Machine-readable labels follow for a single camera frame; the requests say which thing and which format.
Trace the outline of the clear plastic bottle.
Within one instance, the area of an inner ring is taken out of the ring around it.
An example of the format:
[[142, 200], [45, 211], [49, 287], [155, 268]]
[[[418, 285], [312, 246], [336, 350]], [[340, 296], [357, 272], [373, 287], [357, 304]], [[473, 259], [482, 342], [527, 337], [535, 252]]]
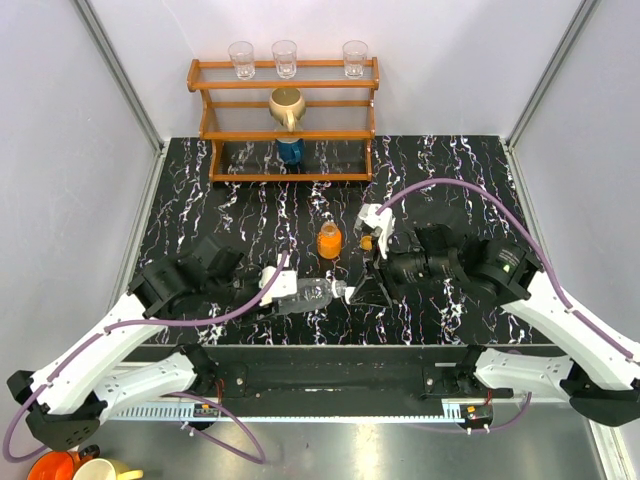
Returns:
[[325, 278], [302, 278], [297, 281], [298, 291], [276, 303], [292, 303], [296, 313], [314, 312], [326, 308], [334, 299], [344, 295], [347, 283], [342, 280], [329, 281]]

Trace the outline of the white blue bottle cap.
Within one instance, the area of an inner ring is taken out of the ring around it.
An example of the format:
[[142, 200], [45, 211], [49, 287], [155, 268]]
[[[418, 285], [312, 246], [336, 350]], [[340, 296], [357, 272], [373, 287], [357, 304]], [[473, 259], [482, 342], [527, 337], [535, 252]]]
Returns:
[[356, 288], [353, 286], [349, 286], [345, 288], [344, 299], [347, 304], [352, 305], [354, 303], [355, 291], [356, 291]]

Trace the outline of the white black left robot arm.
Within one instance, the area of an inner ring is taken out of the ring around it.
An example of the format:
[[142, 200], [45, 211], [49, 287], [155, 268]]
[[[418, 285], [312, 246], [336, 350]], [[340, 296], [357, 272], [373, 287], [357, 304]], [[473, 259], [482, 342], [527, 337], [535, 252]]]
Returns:
[[185, 316], [200, 303], [233, 305], [227, 314], [193, 322], [222, 324], [279, 297], [280, 286], [295, 282], [287, 251], [275, 266], [247, 277], [237, 273], [242, 258], [242, 252], [209, 235], [190, 250], [150, 262], [73, 347], [39, 370], [12, 374], [7, 386], [20, 407], [3, 440], [5, 458], [18, 460], [10, 443], [19, 421], [43, 448], [62, 452], [86, 441], [123, 410], [165, 395], [203, 396], [215, 390], [221, 379], [216, 363], [195, 344], [125, 374], [113, 370], [147, 339], [190, 325]]

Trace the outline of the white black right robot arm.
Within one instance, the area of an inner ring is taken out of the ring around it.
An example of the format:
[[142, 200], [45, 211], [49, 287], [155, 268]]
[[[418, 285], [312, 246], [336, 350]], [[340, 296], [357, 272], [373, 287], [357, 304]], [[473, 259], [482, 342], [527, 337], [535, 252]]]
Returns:
[[471, 345], [440, 376], [424, 377], [428, 397], [490, 397], [496, 390], [525, 391], [566, 401], [582, 416], [618, 427], [639, 417], [639, 345], [604, 321], [580, 312], [555, 287], [549, 268], [506, 239], [472, 238], [454, 224], [415, 228], [418, 240], [394, 252], [394, 216], [365, 204], [356, 228], [372, 250], [365, 271], [347, 289], [351, 305], [392, 307], [408, 286], [449, 280], [464, 293], [513, 314], [543, 333], [562, 355], [528, 356]]

